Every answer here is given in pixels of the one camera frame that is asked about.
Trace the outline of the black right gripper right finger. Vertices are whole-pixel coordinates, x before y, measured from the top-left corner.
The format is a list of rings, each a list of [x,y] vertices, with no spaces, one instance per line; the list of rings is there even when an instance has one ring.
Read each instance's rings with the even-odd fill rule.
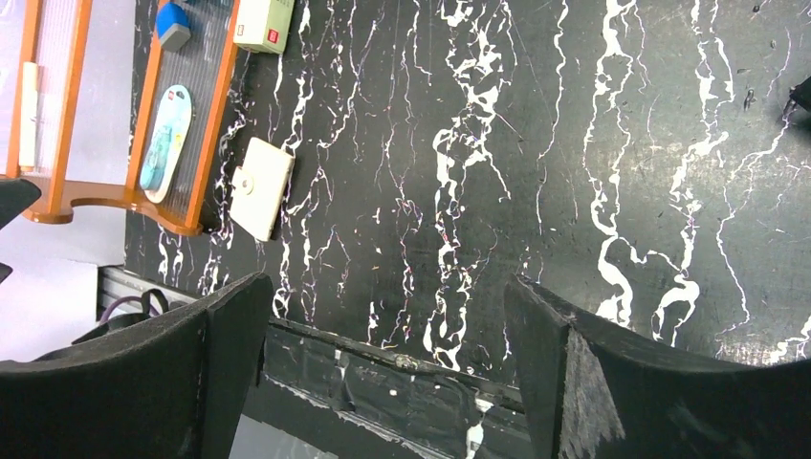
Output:
[[[751,366],[645,338],[512,276],[503,292],[537,458],[806,458],[810,363]]]

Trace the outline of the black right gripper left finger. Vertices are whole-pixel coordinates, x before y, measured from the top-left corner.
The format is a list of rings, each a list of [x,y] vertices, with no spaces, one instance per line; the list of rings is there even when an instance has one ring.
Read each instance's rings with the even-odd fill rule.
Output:
[[[228,457],[273,293],[252,273],[34,361],[3,361],[2,456]]]

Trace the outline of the beige leather card holder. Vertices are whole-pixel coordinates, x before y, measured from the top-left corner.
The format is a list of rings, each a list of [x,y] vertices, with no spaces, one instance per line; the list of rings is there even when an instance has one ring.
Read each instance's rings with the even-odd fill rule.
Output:
[[[230,219],[254,239],[268,242],[280,211],[295,157],[257,137],[232,176]]]

